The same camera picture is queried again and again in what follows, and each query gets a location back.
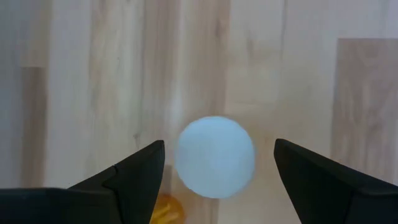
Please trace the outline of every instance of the wooden surface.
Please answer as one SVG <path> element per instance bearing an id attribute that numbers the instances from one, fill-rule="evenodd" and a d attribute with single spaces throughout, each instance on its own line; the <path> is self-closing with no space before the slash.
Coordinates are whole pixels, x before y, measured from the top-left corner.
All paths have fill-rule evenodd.
<path id="1" fill-rule="evenodd" d="M 332 159 L 397 183 L 398 39 L 340 39 Z"/>
<path id="2" fill-rule="evenodd" d="M 9 14 L 0 14 L 6 25 L 0 44 L 7 52 L 0 53 L 6 71 L 0 82 L 6 105 L 0 117 L 0 187 L 27 181 L 68 187 L 156 139 L 166 143 L 162 190 L 183 203 L 187 223 L 299 223 L 273 159 L 276 138 L 379 178 L 398 179 L 395 159 L 389 156 L 397 155 L 392 147 L 395 121 L 389 123 L 395 119 L 395 101 L 377 100 L 395 95 L 383 88 L 385 80 L 364 78 L 380 72 L 395 85 L 396 72 L 383 58 L 390 62 L 396 55 L 383 49 L 396 41 L 383 39 L 398 37 L 398 0 L 28 2 L 0 3 Z M 36 10 L 28 13 L 27 8 Z M 362 38 L 378 40 L 364 44 Z M 380 57 L 352 53 L 362 48 L 374 49 Z M 368 58 L 378 70 L 362 63 Z M 347 68 L 351 64 L 353 73 Z M 29 127 L 20 121 L 37 113 L 21 112 L 33 107 L 21 100 L 28 91 L 22 81 L 40 80 L 22 79 L 22 74 L 34 77 L 36 68 L 45 74 L 46 91 L 29 91 L 35 91 L 32 98 L 47 94 L 47 101 L 45 134 L 28 137 L 44 143 L 30 152 L 42 152 L 43 160 L 41 180 L 30 182 L 21 168 L 34 164 L 22 165 L 21 139 Z M 347 86 L 359 85 L 355 81 L 367 84 L 371 96 L 359 88 L 346 93 Z M 339 100 L 345 94 L 358 102 Z M 347 127 L 337 108 L 354 106 L 362 116 L 368 112 L 361 100 L 385 110 L 374 111 L 380 117 L 376 120 Z M 235 119 L 257 149 L 252 182 L 223 200 L 194 194 L 172 169 L 179 132 L 208 115 Z M 381 131 L 373 131 L 373 124 Z M 358 136 L 350 138 L 355 147 L 340 147 L 348 144 L 344 139 L 350 130 Z M 373 139 L 371 145 L 359 144 L 365 138 Z M 381 156 L 370 152 L 375 148 Z M 369 151 L 367 158 L 356 156 L 364 151 Z"/>
<path id="3" fill-rule="evenodd" d="M 47 117 L 47 77 L 40 67 L 22 69 L 23 125 L 22 186 L 36 187 L 44 181 Z"/>

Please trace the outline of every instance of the wood grain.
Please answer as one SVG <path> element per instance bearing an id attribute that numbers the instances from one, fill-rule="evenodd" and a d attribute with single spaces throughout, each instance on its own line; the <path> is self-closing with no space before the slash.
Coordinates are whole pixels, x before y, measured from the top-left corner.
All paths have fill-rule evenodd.
<path id="1" fill-rule="evenodd" d="M 48 93 L 45 151 L 36 155 L 44 161 L 43 173 L 26 183 L 42 178 L 45 186 L 68 187 L 164 139 L 168 169 L 162 191 L 183 203 L 187 223 L 299 223 L 273 160 L 275 138 L 397 182 L 395 78 L 366 78 L 390 66 L 382 59 L 394 53 L 385 45 L 396 44 L 358 42 L 364 37 L 398 38 L 396 0 L 40 2 L 47 4 L 0 3 L 0 24 L 5 25 L 0 63 L 6 74 L 0 76 L 0 187 L 21 186 L 22 170 L 41 169 L 23 162 L 20 139 L 22 109 L 34 108 L 31 101 L 22 101 L 22 94 L 43 76 L 28 78 L 23 87 L 23 73 L 46 73 L 41 87 Z M 342 49 L 339 38 L 356 42 Z M 355 66 L 340 62 L 342 58 Z M 346 74 L 349 69 L 357 72 Z M 339 94 L 358 100 L 351 104 Z M 362 126 L 347 127 L 356 119 L 341 123 L 345 114 L 339 111 L 349 111 L 350 105 Z M 257 149 L 252 182 L 223 200 L 194 194 L 172 169 L 181 130 L 216 114 L 238 121 Z M 332 128 L 333 116 L 339 121 Z M 36 125 L 31 119 L 26 123 Z M 30 133 L 25 139 L 40 142 L 40 133 Z M 352 135 L 352 149 L 339 147 Z M 376 153 L 374 148 L 383 150 Z"/>
<path id="2" fill-rule="evenodd" d="M 396 181 L 398 40 L 340 39 L 331 158 Z"/>
<path id="3" fill-rule="evenodd" d="M 24 134 L 22 138 L 22 187 L 41 187 L 44 181 L 47 117 L 46 69 L 22 69 Z"/>

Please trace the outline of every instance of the wooden floor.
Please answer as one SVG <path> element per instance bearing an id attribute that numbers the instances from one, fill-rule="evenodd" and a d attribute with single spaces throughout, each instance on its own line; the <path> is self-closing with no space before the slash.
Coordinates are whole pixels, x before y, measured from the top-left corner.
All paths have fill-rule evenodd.
<path id="1" fill-rule="evenodd" d="M 398 0 L 34 2 L 0 3 L 0 187 L 68 187 L 164 139 L 187 223 L 300 223 L 276 138 L 398 184 Z M 228 199 L 172 169 L 179 132 L 208 115 L 257 149 Z"/>

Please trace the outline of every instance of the light wood plank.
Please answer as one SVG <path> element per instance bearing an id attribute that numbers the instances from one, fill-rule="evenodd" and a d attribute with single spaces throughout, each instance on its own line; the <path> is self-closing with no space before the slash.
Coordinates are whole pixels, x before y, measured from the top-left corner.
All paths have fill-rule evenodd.
<path id="1" fill-rule="evenodd" d="M 22 137 L 22 187 L 41 187 L 44 181 L 47 118 L 45 68 L 22 68 L 24 133 Z"/>
<path id="2" fill-rule="evenodd" d="M 91 5 L 54 0 L 52 15 L 44 185 L 68 187 L 88 177 Z"/>
<path id="3" fill-rule="evenodd" d="M 334 4 L 339 38 L 393 37 L 397 0 L 337 0 Z"/>
<path id="4" fill-rule="evenodd" d="M 47 68 L 49 60 L 50 23 L 52 17 L 52 0 L 25 2 L 20 7 L 30 11 L 27 40 L 21 55 L 21 66 Z"/>
<path id="5" fill-rule="evenodd" d="M 231 198 L 220 200 L 218 223 L 297 223 L 273 159 L 279 97 L 284 2 L 231 1 L 224 112 L 256 146 L 256 173 Z"/>
<path id="6" fill-rule="evenodd" d="M 223 112 L 228 26 L 229 0 L 181 1 L 167 130 L 171 139 L 169 147 L 175 145 L 179 132 L 188 123 Z M 217 223 L 218 201 L 188 190 L 176 172 L 172 193 L 182 202 L 186 223 Z"/>
<path id="7" fill-rule="evenodd" d="M 396 179 L 398 40 L 340 39 L 331 157 L 388 182 Z"/>
<path id="8" fill-rule="evenodd" d="M 24 71 L 33 2 L 0 1 L 0 188 L 23 184 Z"/>
<path id="9" fill-rule="evenodd" d="M 179 8 L 178 0 L 145 1 L 140 148 L 157 139 L 164 139 L 166 146 L 169 144 L 168 122 L 175 81 Z M 171 157 L 172 151 L 168 151 L 168 164 Z"/>
<path id="10" fill-rule="evenodd" d="M 139 149 L 144 1 L 92 1 L 91 11 L 86 175 Z"/>
<path id="11" fill-rule="evenodd" d="M 398 38 L 398 1 L 390 0 L 387 8 L 385 38 Z"/>
<path id="12" fill-rule="evenodd" d="M 336 34 L 333 1 L 287 1 L 276 129 L 330 154 Z"/>

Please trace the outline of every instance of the white ball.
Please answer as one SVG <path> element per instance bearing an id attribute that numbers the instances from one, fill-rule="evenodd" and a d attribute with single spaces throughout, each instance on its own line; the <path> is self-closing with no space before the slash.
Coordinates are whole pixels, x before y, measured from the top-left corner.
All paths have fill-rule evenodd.
<path id="1" fill-rule="evenodd" d="M 235 121 L 211 116 L 190 123 L 175 151 L 175 168 L 184 184 L 209 198 L 242 190 L 254 173 L 254 146 Z"/>

